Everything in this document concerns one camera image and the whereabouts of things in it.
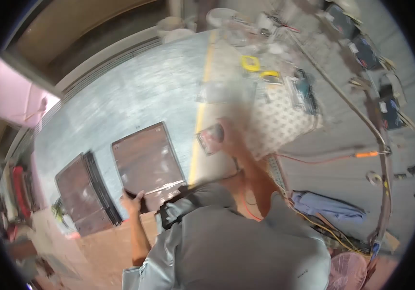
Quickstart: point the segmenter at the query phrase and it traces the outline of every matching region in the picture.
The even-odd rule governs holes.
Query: orange handle
[[[378,151],[362,152],[362,153],[355,154],[356,158],[372,157],[372,156],[378,156]]]

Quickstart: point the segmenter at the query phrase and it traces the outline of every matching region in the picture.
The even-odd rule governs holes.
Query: plywood sheet
[[[185,184],[164,123],[157,123],[112,143],[123,187],[144,190],[149,211],[157,211]]]
[[[84,237],[121,223],[114,214],[91,152],[80,154],[56,175],[61,200],[79,234]]]

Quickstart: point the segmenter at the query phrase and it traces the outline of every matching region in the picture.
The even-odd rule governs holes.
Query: yellow cable
[[[283,197],[284,198],[286,198],[286,199],[288,199],[287,198],[287,194],[286,194],[286,190],[284,189],[284,188],[282,188],[279,184],[277,184],[276,182],[275,182],[275,184],[276,184],[276,186],[278,186],[278,188],[280,188],[281,190],[280,190],[280,193],[283,195]],[[354,244],[353,243],[351,243],[351,241],[341,232],[341,234],[345,237],[345,239],[351,244],[351,246],[353,247],[353,248],[350,248],[349,246],[347,246],[346,244],[344,244],[334,233],[333,233],[333,231],[332,230],[330,230],[330,229],[327,229],[326,227],[324,227],[324,226],[322,226],[322,225],[320,225],[320,224],[318,224],[318,223],[314,223],[313,221],[311,221],[311,220],[309,220],[309,218],[308,217],[306,217],[302,212],[299,212],[297,209],[295,209],[293,206],[291,206],[291,209],[293,210],[293,211],[295,211],[295,212],[297,212],[298,214],[300,214],[301,216],[303,216],[307,221],[309,221],[310,223],[312,223],[312,224],[314,224],[314,225],[316,225],[316,226],[318,226],[318,227],[320,227],[320,228],[322,228],[322,229],[324,229],[324,230],[326,230],[327,232],[329,232],[330,234],[332,234],[333,236],[334,236],[334,238],[343,246],[343,247],[345,247],[346,249],[348,249],[349,251],[351,251],[351,252],[356,252],[356,253],[358,253],[358,254],[360,254],[360,255],[362,255],[362,256],[365,256],[365,257],[371,257],[371,254],[365,254],[365,253],[363,253],[363,252],[361,252],[359,249],[357,249],[357,247],[355,247],[354,246]]]

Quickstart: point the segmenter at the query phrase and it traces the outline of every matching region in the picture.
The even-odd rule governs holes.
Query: man's arm
[[[151,245],[146,237],[145,230],[143,229],[143,224],[140,219],[141,199],[144,194],[145,192],[141,191],[137,194],[135,199],[131,200],[124,192],[120,198],[122,206],[129,213],[128,222],[130,223],[130,247],[132,249],[132,264],[134,266],[143,265],[143,262],[151,250]]]
[[[140,215],[130,216],[130,242],[132,248],[132,264],[134,266],[143,265],[146,256],[151,250],[151,245],[146,237],[145,230],[141,224]]]
[[[267,216],[270,210],[270,197],[274,191],[279,190],[278,186],[254,159],[245,145],[243,136],[234,127],[234,124],[226,118],[220,118],[218,122],[224,129],[224,140],[217,145],[225,153],[235,157],[242,165],[246,179],[251,184],[252,192],[256,198],[257,208],[263,217]]]

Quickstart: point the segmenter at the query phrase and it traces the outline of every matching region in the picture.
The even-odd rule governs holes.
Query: white bucket
[[[181,19],[180,17],[169,16],[157,23],[157,35],[160,38],[164,38],[170,31],[183,27],[185,27],[183,19]]]
[[[193,30],[187,28],[175,29],[167,33],[167,35],[162,39],[162,43],[166,44],[171,41],[193,35],[194,33],[195,32]]]
[[[213,26],[213,28],[222,28],[224,20],[232,19],[232,16],[238,15],[238,11],[228,8],[214,8],[211,9],[207,15],[207,22]]]

